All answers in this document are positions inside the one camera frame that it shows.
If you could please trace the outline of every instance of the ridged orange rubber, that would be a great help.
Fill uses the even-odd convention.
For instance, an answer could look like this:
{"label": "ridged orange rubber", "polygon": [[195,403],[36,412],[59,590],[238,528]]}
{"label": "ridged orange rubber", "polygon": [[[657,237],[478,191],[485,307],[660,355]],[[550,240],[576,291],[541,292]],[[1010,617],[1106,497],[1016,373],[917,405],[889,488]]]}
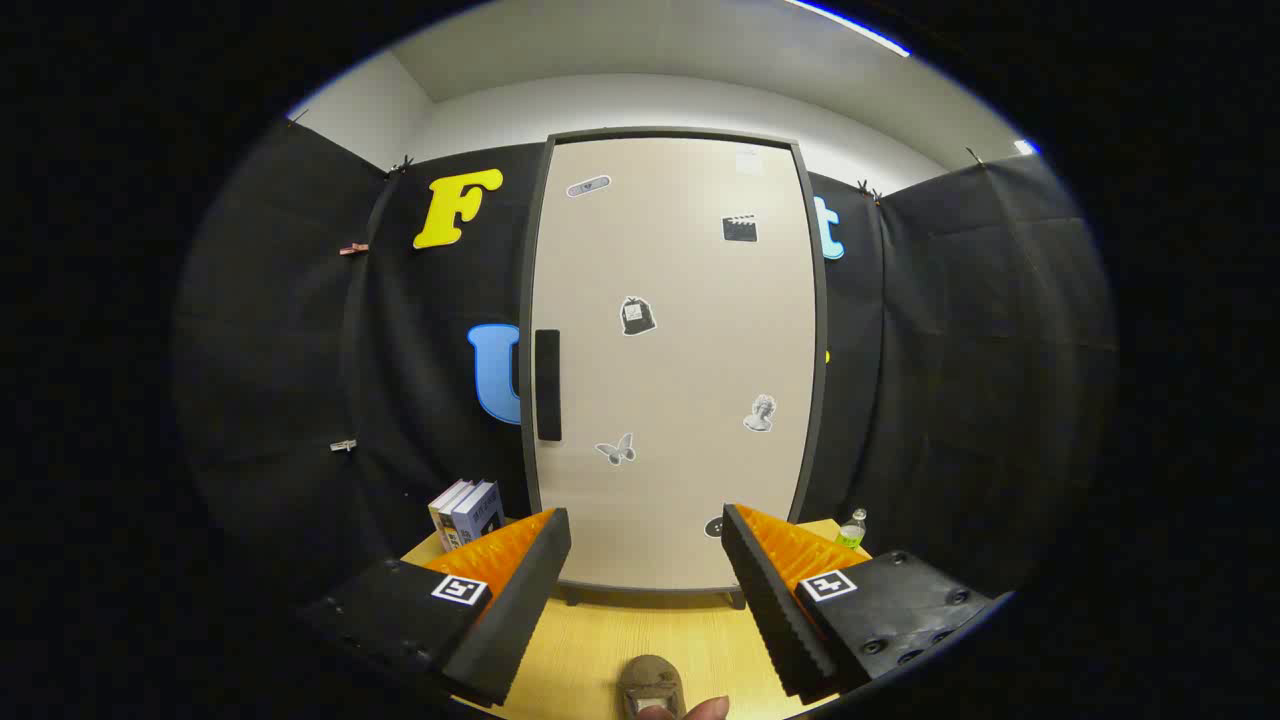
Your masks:
{"label": "ridged orange rubber", "polygon": [[534,544],[538,533],[543,532],[552,512],[554,510],[544,510],[538,515],[530,515],[524,520],[481,536],[431,560],[424,568],[447,575],[489,583],[493,597],[480,614],[483,616],[484,612],[489,611],[493,601],[502,594],[502,589],[507,587],[511,577],[516,574],[516,568],[520,568],[521,561],[525,560],[525,553]]}
{"label": "ridged orange rubber", "polygon": [[791,597],[796,597],[796,585],[805,578],[867,561],[867,557],[855,550],[810,533],[804,528],[797,528],[745,505],[735,503],[733,507],[737,507],[737,511],[742,514],[746,527],[751,529],[755,541],[769,556],[769,562],[782,577]]}

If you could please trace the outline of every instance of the human hand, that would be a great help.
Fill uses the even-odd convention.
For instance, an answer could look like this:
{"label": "human hand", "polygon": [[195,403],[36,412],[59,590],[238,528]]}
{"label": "human hand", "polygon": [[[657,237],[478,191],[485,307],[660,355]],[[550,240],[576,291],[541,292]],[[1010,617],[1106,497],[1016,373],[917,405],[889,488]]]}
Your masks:
{"label": "human hand", "polygon": [[[722,696],[699,702],[681,720],[724,720],[726,717],[728,717],[728,696]],[[654,705],[636,712],[636,720],[675,720],[675,717],[666,707]]]}

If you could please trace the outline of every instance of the black fabric backdrop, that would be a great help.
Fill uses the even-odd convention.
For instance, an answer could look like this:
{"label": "black fabric backdrop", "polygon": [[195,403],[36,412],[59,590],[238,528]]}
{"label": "black fabric backdrop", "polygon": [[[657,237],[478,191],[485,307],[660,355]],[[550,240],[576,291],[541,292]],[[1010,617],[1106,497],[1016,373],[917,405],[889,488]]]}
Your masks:
{"label": "black fabric backdrop", "polygon": [[854,487],[867,547],[1014,589],[1093,477],[1115,372],[1101,261],[1037,156],[881,205],[882,372]]}
{"label": "black fabric backdrop", "polygon": [[329,451],[353,437],[338,383],[353,259],[338,250],[366,241],[383,186],[315,132],[273,128],[206,215],[175,305],[174,401],[196,482],[237,560],[287,597],[387,552],[389,491]]}
{"label": "black fabric backdrop", "polygon": [[[518,325],[541,151],[440,158],[388,183],[282,128],[211,211],[179,305],[182,418],[216,516],[270,544],[260,564],[300,592],[421,541],[456,478],[495,480],[508,514],[529,512],[520,428],[481,407],[467,332]],[[461,240],[413,249],[428,186],[490,168],[502,187],[456,220]],[[863,506],[873,552],[1009,589],[1088,484],[1102,427],[1114,342],[1079,213],[1036,158],[882,206],[810,179],[845,255],[826,261],[831,361],[801,520]],[[338,256],[365,238],[370,252]],[[329,452],[348,437],[353,454]]]}

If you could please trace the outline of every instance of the plastic bottle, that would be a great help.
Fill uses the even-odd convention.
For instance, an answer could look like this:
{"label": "plastic bottle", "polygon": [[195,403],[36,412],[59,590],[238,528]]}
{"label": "plastic bottle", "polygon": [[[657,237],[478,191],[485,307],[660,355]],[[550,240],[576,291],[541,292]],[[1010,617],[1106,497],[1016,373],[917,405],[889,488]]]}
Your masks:
{"label": "plastic bottle", "polygon": [[858,550],[858,546],[863,544],[863,538],[867,536],[867,511],[859,507],[854,510],[854,516],[849,519],[847,523],[840,527],[840,534],[836,536],[836,542],[845,547]]}

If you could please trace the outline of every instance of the beige door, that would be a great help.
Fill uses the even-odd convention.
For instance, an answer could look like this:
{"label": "beige door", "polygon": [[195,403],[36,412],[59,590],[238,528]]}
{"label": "beige door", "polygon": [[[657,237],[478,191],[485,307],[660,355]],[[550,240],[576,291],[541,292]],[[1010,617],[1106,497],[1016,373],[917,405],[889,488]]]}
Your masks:
{"label": "beige door", "polygon": [[736,587],[708,523],[724,502],[787,518],[809,432],[814,250],[790,149],[557,145],[530,318],[559,331],[561,439],[531,437],[540,505],[570,514],[561,580]]}

